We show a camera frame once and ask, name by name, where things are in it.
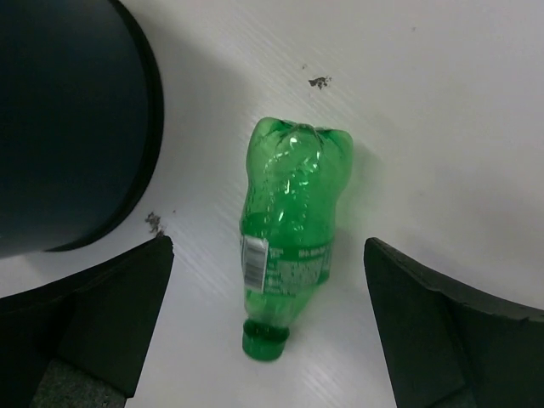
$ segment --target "white barcode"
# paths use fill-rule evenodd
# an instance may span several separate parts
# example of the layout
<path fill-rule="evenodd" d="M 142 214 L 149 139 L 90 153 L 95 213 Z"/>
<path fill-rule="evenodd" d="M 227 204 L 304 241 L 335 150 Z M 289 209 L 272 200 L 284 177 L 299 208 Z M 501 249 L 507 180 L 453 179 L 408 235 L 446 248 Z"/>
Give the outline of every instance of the white barcode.
<path fill-rule="evenodd" d="M 244 236 L 241 250 L 244 286 L 253 291 L 263 292 L 266 258 L 269 243 L 252 236 Z"/>

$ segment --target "tabletop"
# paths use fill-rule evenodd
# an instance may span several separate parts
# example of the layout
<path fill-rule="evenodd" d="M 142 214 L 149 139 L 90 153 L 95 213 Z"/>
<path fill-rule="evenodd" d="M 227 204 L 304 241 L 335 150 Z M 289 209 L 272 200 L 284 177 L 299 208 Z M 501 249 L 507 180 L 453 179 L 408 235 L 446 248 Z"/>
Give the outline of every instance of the tabletop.
<path fill-rule="evenodd" d="M 149 239 L 145 219 L 160 217 L 176 258 L 128 408 L 394 407 L 362 263 L 370 236 L 544 308 L 544 3 L 125 4 L 164 87 L 153 179 L 93 245 L 0 262 L 0 297 L 112 258 Z M 241 350 L 238 221 L 262 116 L 341 128 L 355 143 L 331 279 L 272 364 Z"/>

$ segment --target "scuff mark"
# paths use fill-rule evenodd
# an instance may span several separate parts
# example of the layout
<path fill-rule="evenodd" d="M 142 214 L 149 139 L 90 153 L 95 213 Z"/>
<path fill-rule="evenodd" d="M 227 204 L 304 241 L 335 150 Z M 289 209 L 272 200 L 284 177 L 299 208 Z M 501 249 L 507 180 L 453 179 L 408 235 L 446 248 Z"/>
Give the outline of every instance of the scuff mark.
<path fill-rule="evenodd" d="M 145 222 L 150 225 L 150 234 L 154 235 L 155 238 L 164 235 L 164 230 L 166 227 L 161 224 L 161 217 L 156 215 L 154 212 L 150 212 Z"/>
<path fill-rule="evenodd" d="M 318 76 L 315 79 L 308 80 L 310 87 L 317 87 L 320 90 L 325 87 L 328 87 L 331 81 L 332 81 L 332 78 L 330 76 Z"/>

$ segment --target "black cylinder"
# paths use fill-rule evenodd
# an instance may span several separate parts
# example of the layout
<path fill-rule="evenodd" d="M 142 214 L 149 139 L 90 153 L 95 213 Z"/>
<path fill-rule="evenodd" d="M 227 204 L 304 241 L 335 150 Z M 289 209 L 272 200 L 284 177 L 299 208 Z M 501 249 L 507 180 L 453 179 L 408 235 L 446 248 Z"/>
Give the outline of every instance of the black cylinder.
<path fill-rule="evenodd" d="M 111 0 L 0 2 L 0 258 L 68 250 L 142 196 L 162 138 L 144 33 Z"/>

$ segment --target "bottle cap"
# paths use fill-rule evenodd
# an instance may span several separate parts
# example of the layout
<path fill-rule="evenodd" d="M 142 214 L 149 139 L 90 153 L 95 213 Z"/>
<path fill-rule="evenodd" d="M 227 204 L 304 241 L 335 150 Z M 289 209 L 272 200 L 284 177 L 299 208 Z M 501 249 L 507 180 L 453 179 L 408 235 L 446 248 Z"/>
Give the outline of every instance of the bottle cap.
<path fill-rule="evenodd" d="M 269 326 L 248 319 L 244 323 L 244 335 L 241 344 L 246 354 L 252 359 L 273 361 L 277 360 L 283 353 L 288 337 L 289 329 L 287 327 Z"/>

